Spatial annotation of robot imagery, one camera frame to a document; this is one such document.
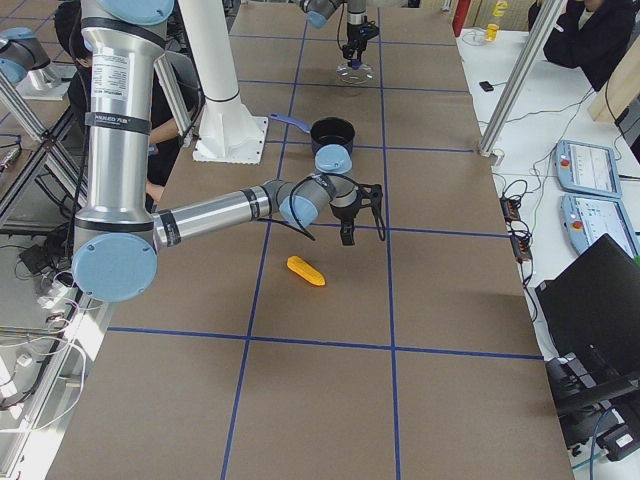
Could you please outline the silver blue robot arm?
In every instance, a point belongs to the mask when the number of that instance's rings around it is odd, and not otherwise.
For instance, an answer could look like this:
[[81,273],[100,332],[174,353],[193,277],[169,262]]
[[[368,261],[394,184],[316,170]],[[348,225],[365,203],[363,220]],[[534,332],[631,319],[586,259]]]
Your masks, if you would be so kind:
[[379,27],[366,14],[366,1],[357,0],[301,0],[298,6],[306,14],[307,22],[322,28],[331,16],[347,5],[347,41],[338,43],[348,67],[357,70],[362,66],[362,54],[368,42],[379,35]]
[[[381,240],[382,187],[351,178],[349,147],[320,146],[313,173],[299,182],[271,180],[204,202],[149,213],[145,183],[154,71],[165,54],[174,1],[81,1],[81,28],[93,53],[88,197],[75,216],[72,274],[88,296],[122,302],[143,293],[157,271],[157,250],[276,213],[305,227],[327,205],[340,220],[343,245],[354,245],[355,217],[371,208]],[[257,164],[267,117],[252,116],[239,95],[222,5],[180,7],[206,98],[193,158]]]

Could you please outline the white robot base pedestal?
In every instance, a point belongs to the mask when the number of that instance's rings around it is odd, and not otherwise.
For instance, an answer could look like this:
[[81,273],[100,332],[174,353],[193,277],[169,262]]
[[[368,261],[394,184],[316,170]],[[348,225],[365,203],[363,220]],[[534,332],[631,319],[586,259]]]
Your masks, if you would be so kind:
[[258,164],[268,119],[244,105],[220,1],[179,3],[205,104],[193,158],[199,162]]

